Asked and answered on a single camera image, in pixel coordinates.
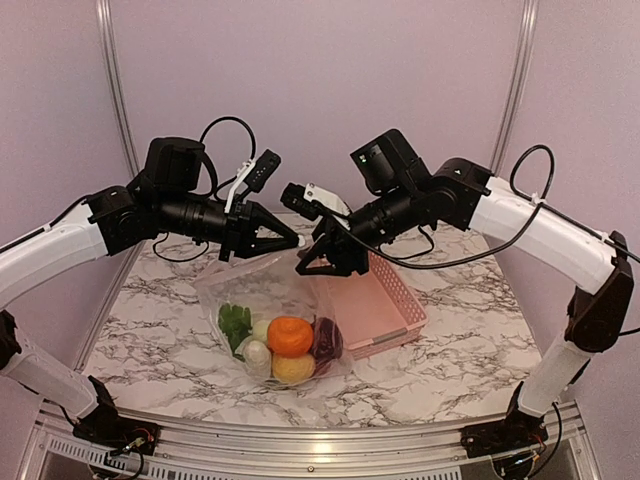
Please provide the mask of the clear zip top bag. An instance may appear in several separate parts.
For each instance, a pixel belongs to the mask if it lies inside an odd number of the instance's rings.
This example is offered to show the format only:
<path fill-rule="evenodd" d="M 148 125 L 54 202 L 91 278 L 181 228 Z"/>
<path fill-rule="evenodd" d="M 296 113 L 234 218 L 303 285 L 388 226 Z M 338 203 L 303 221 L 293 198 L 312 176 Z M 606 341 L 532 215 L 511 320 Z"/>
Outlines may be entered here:
<path fill-rule="evenodd" d="M 253 259 L 233 258 L 227 263 L 214 262 L 200 273 L 194 283 L 213 332 L 228 356 L 253 382 L 274 389 L 298 387 L 313 380 L 347 374 L 352 369 L 353 358 L 344 347 L 342 358 L 335 361 L 323 375 L 312 375 L 310 379 L 298 384 L 283 384 L 276 380 L 272 374 L 272 362 L 271 376 L 268 379 L 255 377 L 248 372 L 242 355 L 245 345 L 254 339 L 246 339 L 239 352 L 232 354 L 226 338 L 217 326 L 218 310 L 223 303 L 249 307 L 252 320 L 267 323 L 268 327 L 272 320 L 281 316 L 302 318 L 311 326 L 316 317 L 328 318 L 328 309 L 321 304 L 311 286 L 312 277 L 300 276 L 295 271 L 306 250 L 302 247 Z"/>

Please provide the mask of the pink plastic basket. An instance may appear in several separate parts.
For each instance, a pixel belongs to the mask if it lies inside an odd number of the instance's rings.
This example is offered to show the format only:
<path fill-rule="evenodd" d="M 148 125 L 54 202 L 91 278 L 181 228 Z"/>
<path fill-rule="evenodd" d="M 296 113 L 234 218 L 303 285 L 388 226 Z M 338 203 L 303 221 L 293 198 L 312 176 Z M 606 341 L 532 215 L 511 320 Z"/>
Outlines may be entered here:
<path fill-rule="evenodd" d="M 316 276 L 311 286 L 355 360 L 416 340 L 428 323 L 427 313 L 399 273 L 374 254 L 366 274 Z"/>

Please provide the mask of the white knitted vegetable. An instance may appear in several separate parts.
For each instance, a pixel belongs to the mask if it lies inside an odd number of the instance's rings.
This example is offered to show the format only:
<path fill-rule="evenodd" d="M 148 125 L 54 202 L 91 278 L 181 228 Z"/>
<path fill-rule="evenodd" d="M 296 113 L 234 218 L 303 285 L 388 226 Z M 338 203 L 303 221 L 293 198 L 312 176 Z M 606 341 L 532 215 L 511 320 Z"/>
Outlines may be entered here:
<path fill-rule="evenodd" d="M 268 379 L 271 376 L 271 352 L 259 340 L 249 341 L 242 352 L 248 372 L 258 378 Z"/>
<path fill-rule="evenodd" d="M 267 344 L 267 323 L 252 320 L 249 307 L 223 303 L 218 310 L 217 326 L 226 338 L 232 354 L 239 352 L 246 339 L 258 340 Z"/>

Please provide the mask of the orange knitted fruit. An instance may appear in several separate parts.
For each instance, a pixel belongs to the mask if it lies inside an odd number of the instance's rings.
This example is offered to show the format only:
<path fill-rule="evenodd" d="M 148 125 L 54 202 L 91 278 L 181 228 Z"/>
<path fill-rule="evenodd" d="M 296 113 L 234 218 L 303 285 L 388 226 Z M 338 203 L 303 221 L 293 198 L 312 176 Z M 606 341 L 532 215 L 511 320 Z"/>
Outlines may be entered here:
<path fill-rule="evenodd" d="M 298 317 L 277 317 L 267 330 L 269 348 L 277 355 L 296 358 L 308 353 L 314 341 L 311 324 Z"/>

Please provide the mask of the dark red knitted beet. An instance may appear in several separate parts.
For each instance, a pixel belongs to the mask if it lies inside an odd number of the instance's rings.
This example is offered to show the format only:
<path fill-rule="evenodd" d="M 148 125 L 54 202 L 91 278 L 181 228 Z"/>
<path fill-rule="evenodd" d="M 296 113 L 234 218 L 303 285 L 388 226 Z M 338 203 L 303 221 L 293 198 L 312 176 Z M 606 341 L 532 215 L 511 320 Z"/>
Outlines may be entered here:
<path fill-rule="evenodd" d="M 323 375 L 343 356 L 343 336 L 337 324 L 327 317 L 316 317 L 312 323 L 313 343 L 309 353 L 315 360 L 314 377 Z"/>

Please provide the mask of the yellow knitted fruit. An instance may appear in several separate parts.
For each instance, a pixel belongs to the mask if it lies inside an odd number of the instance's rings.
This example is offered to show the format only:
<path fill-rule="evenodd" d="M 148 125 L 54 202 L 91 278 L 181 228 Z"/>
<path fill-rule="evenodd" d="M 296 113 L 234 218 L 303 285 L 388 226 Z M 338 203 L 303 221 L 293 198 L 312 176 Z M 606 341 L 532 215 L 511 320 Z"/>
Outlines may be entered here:
<path fill-rule="evenodd" d="M 315 371 L 316 362 L 312 355 L 305 354 L 296 358 L 274 354 L 272 357 L 273 377 L 283 384 L 298 384 L 310 379 Z"/>

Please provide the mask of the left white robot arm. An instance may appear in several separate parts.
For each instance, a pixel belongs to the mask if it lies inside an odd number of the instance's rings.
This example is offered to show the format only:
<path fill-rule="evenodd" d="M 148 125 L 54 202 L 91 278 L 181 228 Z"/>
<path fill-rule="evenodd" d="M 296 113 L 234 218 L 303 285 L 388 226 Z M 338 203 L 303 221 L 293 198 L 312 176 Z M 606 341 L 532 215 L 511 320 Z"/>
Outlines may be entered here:
<path fill-rule="evenodd" d="M 144 168 L 126 186 L 81 198 L 50 223 L 1 249 L 1 305 L 46 281 L 97 259 L 115 256 L 160 234 L 219 247 L 218 258 L 249 259 L 298 247 L 300 238 L 245 194 L 225 201 L 196 188 L 200 172 L 217 182 L 203 143 L 179 137 L 152 140 Z M 1 373 L 61 406 L 106 445 L 125 438 L 108 391 L 40 349 L 1 312 Z"/>

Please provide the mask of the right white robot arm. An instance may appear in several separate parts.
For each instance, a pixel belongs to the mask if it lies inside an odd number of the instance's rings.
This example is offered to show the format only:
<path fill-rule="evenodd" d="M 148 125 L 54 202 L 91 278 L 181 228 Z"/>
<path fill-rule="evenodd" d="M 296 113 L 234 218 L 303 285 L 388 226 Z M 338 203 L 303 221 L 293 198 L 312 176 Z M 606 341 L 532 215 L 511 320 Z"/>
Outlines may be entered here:
<path fill-rule="evenodd" d="M 533 418 L 543 416 L 591 358 L 620 337 L 634 290 L 634 256 L 625 238 L 583 226 L 549 206 L 544 195 L 526 194 L 513 179 L 469 160 L 452 158 L 430 172 L 396 129 L 354 151 L 352 160 L 373 195 L 358 210 L 312 184 L 290 184 L 282 194 L 285 206 L 317 224 L 300 274 L 363 274 L 369 256 L 400 234 L 446 223 L 496 240 L 499 250 L 518 248 L 575 283 L 565 331 L 496 425 L 502 446 L 519 446 L 533 433 Z"/>

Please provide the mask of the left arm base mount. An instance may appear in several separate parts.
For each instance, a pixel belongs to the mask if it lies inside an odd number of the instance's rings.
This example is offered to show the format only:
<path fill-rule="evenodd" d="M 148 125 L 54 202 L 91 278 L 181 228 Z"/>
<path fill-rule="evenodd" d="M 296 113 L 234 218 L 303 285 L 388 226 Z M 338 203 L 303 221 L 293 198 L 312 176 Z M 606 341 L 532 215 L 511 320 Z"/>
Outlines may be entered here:
<path fill-rule="evenodd" d="M 122 451 L 126 445 L 142 439 L 143 455 L 155 451 L 160 426 L 153 422 L 121 416 L 106 386 L 88 377 L 97 394 L 97 407 L 74 423 L 73 435 L 83 440 Z"/>

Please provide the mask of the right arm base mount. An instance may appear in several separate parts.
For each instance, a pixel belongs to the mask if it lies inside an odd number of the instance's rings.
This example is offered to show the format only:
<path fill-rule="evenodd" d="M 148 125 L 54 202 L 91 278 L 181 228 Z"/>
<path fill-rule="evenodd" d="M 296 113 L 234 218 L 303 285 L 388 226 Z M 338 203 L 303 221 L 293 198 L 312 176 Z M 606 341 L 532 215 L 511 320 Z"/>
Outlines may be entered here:
<path fill-rule="evenodd" d="M 469 458 L 496 455 L 548 440 L 544 417 L 534 417 L 519 409 L 520 390 L 518 387 L 513 393 L 504 418 L 460 430 L 460 444 Z"/>

